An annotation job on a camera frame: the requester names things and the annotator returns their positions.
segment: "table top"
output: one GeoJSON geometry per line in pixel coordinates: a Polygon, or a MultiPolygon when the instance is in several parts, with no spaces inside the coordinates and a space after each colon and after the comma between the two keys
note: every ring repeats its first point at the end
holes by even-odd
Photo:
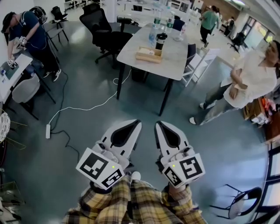
{"type": "Polygon", "coordinates": [[[3,103],[6,102],[8,96],[10,95],[11,87],[16,85],[19,78],[21,77],[21,73],[32,62],[32,58],[21,54],[15,61],[18,64],[18,69],[15,71],[15,73],[10,79],[4,77],[4,80],[0,82],[0,101],[2,101],[3,103]]]}
{"type": "Polygon", "coordinates": [[[172,30],[167,34],[168,37],[165,40],[162,49],[162,61],[160,64],[152,63],[143,60],[137,60],[135,54],[139,47],[151,47],[149,43],[149,33],[152,28],[152,23],[147,24],[141,28],[123,47],[122,51],[117,57],[119,62],[126,65],[170,78],[173,80],[181,80],[186,66],[187,54],[188,54],[188,42],[186,38],[183,41],[175,41],[173,37],[180,34],[177,30],[172,30]]]}

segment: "man's hand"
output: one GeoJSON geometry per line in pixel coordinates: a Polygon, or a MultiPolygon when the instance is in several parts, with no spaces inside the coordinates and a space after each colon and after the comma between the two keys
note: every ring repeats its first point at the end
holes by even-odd
{"type": "Polygon", "coordinates": [[[238,89],[234,86],[231,86],[231,89],[229,91],[229,96],[234,100],[238,94],[238,89]]]}

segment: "desk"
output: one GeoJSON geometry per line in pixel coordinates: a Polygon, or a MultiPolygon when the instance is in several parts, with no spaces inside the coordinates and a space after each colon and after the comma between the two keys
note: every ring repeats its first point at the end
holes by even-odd
{"type": "Polygon", "coordinates": [[[137,33],[135,33],[123,47],[122,51],[117,57],[117,60],[121,62],[117,99],[119,99],[121,92],[125,65],[168,78],[166,93],[159,113],[160,116],[168,99],[173,80],[179,81],[182,79],[188,55],[188,43],[186,38],[183,41],[175,41],[172,37],[178,36],[180,32],[173,29],[172,32],[168,34],[168,37],[164,43],[162,62],[160,64],[137,60],[135,58],[135,54],[138,51],[139,46],[150,47],[149,33],[151,28],[152,23],[149,23],[141,28],[137,33]]]}
{"type": "MultiPolygon", "coordinates": [[[[26,67],[32,62],[32,58],[21,54],[15,62],[18,64],[18,69],[15,71],[13,76],[10,79],[7,79],[7,77],[4,77],[5,81],[0,82],[0,102],[3,102],[5,104],[6,100],[8,99],[9,95],[11,94],[11,88],[15,87],[18,81],[21,78],[22,72],[26,69],[26,67]]],[[[49,89],[49,87],[46,85],[44,80],[38,75],[40,81],[49,89]]]]}

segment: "sneaker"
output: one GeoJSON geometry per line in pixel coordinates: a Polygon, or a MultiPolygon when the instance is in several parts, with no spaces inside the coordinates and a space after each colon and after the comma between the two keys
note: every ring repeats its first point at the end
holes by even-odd
{"type": "Polygon", "coordinates": [[[137,171],[133,172],[131,176],[132,180],[141,180],[141,174],[137,171]]]}
{"type": "MultiPolygon", "coordinates": [[[[211,108],[211,107],[214,107],[215,105],[216,105],[216,101],[214,101],[213,103],[209,104],[209,105],[206,107],[206,109],[209,109],[209,108],[211,108]]],[[[205,109],[204,109],[204,103],[201,103],[201,104],[199,105],[199,107],[202,108],[203,110],[205,110],[205,109]]]]}
{"type": "Polygon", "coordinates": [[[200,108],[204,110],[204,103],[200,103],[200,108]]]}
{"type": "Polygon", "coordinates": [[[47,78],[52,72],[46,72],[43,78],[47,78]]]}
{"type": "Polygon", "coordinates": [[[196,124],[196,122],[195,122],[195,120],[194,120],[194,117],[191,117],[191,118],[189,119],[189,122],[190,122],[191,124],[196,124]]]}
{"type": "Polygon", "coordinates": [[[55,82],[60,76],[61,69],[59,69],[55,74],[52,75],[52,81],[55,82]]]}

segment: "white shirt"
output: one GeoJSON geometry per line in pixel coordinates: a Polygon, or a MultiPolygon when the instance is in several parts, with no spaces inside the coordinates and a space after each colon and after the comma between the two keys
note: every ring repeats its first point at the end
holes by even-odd
{"type": "MultiPolygon", "coordinates": [[[[224,99],[235,108],[243,108],[248,103],[252,102],[265,94],[270,93],[277,84],[275,68],[260,67],[259,64],[263,61],[264,56],[257,51],[250,51],[244,58],[240,59],[235,69],[242,69],[240,78],[243,84],[247,85],[247,89],[241,89],[238,84],[235,87],[238,94],[235,99],[229,95],[230,87],[224,92],[224,99]]],[[[221,87],[232,83],[229,77],[222,81],[221,87]]]]}

